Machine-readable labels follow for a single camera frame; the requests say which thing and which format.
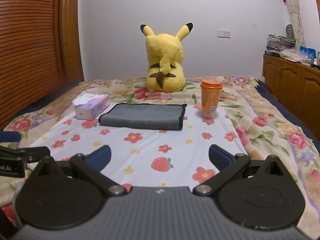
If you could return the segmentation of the orange plastic cup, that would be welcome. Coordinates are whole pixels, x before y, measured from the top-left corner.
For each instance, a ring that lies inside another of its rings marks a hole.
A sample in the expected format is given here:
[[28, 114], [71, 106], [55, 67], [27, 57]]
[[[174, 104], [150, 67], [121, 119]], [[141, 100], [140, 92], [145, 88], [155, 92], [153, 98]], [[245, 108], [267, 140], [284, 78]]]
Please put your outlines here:
[[222, 83], [214, 78], [203, 79], [201, 87], [201, 112], [205, 118], [216, 116]]

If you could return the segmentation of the wooden side cabinet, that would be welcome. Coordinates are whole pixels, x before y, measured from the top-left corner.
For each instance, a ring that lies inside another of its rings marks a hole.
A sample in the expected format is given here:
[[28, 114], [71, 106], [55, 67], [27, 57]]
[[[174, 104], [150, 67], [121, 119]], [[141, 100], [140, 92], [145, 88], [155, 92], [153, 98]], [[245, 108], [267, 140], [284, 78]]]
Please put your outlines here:
[[319, 70], [264, 55], [263, 77], [279, 103], [319, 139]]

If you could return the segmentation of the yellow Pikachu plush toy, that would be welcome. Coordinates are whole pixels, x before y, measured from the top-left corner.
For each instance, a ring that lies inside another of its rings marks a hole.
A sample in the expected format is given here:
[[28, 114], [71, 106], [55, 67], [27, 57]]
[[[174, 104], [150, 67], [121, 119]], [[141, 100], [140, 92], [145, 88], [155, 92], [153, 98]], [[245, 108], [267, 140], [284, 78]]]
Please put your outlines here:
[[147, 90], [153, 92], [179, 92], [185, 86], [185, 76], [181, 63], [184, 50], [181, 41], [193, 29], [192, 23], [185, 24], [176, 35], [158, 34], [143, 24], [140, 26], [145, 36], [148, 59], [146, 76]]

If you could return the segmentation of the stack of items on cabinet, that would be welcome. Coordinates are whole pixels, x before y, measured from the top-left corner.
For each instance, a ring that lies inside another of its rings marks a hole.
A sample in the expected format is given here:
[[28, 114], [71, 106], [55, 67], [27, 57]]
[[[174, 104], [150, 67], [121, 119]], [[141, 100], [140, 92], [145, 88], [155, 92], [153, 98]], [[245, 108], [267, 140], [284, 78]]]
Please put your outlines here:
[[267, 37], [265, 55], [281, 57], [295, 63], [319, 69], [319, 51], [296, 45], [293, 27], [288, 24], [286, 36], [270, 34]]

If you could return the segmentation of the floral bed blanket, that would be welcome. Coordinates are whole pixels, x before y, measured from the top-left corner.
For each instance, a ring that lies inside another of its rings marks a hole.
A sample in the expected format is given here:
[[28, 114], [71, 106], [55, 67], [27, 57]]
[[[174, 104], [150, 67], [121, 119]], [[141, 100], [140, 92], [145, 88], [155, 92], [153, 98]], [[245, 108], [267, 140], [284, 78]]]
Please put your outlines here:
[[[305, 198], [305, 211], [298, 227], [310, 238], [319, 237], [319, 144], [302, 125], [293, 124], [261, 95], [263, 86], [251, 77], [221, 77], [219, 100], [252, 159], [277, 155], [291, 173]], [[201, 108], [200, 78], [190, 79], [176, 93], [148, 92], [145, 80], [94, 80], [82, 82], [37, 111], [28, 110], [14, 118], [7, 131], [19, 132], [22, 139], [10, 148], [34, 146], [34, 142], [63, 118], [74, 113], [72, 100], [87, 89], [107, 94], [115, 103], [186, 104]]]

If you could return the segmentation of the wooden door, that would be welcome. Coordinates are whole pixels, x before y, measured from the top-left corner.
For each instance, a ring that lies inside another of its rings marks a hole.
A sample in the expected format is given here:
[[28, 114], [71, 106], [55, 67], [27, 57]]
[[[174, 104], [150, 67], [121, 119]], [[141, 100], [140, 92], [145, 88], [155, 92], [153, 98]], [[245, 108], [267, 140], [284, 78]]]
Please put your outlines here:
[[84, 81], [80, 55], [78, 0], [59, 0], [59, 35], [62, 67], [70, 82]]

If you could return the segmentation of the white wall switch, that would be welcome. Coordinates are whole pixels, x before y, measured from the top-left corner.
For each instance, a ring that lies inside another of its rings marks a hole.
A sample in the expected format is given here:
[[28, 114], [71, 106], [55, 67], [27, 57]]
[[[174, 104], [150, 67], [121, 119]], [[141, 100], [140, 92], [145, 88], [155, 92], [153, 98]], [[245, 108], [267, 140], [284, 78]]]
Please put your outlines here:
[[218, 30], [217, 31], [218, 38], [231, 38], [231, 32], [225, 30]]

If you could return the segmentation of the wooden slatted headboard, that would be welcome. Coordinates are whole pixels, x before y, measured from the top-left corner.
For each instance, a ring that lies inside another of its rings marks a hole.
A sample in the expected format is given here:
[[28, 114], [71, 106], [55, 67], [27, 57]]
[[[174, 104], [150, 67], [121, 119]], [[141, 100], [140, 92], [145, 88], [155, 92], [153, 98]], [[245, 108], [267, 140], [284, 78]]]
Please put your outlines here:
[[59, 0], [1, 0], [1, 128], [65, 81]]

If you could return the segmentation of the purple tissue box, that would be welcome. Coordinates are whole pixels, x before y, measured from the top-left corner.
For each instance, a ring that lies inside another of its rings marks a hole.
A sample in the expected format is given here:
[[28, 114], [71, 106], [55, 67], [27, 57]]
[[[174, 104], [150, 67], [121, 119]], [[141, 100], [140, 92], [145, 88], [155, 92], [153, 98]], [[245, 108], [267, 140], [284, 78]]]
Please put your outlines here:
[[109, 95], [84, 92], [77, 96], [72, 104], [75, 116], [79, 120], [94, 120], [110, 105]]

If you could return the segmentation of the purple and grey towel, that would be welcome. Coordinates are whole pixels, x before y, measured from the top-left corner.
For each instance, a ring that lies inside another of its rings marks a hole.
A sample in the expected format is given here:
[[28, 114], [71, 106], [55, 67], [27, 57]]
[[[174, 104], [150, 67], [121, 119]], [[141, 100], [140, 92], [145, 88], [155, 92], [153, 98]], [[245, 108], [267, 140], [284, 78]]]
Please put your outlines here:
[[99, 123], [110, 127], [180, 131], [183, 128], [186, 107], [186, 104], [119, 103], [101, 115]]

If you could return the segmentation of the white patterned curtain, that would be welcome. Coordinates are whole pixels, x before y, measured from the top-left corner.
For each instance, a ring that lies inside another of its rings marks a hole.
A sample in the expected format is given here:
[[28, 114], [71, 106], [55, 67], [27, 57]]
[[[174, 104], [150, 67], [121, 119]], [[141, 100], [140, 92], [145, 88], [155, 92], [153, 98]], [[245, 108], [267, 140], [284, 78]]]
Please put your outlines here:
[[286, 0], [286, 4], [295, 36], [296, 48], [300, 48], [300, 46], [305, 46], [306, 44], [302, 28], [299, 0]]

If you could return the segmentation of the white flower-print cloth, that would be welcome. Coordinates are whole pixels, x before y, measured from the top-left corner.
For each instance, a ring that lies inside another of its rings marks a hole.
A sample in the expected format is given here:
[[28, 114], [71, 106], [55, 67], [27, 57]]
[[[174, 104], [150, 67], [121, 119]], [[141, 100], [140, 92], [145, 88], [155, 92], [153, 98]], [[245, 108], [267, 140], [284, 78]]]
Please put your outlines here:
[[127, 189], [195, 187], [218, 172], [208, 157], [213, 144], [231, 154], [245, 152], [222, 107], [208, 119], [199, 106], [187, 106], [181, 131], [105, 127], [98, 120], [81, 121], [69, 114], [34, 142], [35, 147], [48, 147], [57, 161], [110, 146], [111, 161], [102, 174]]

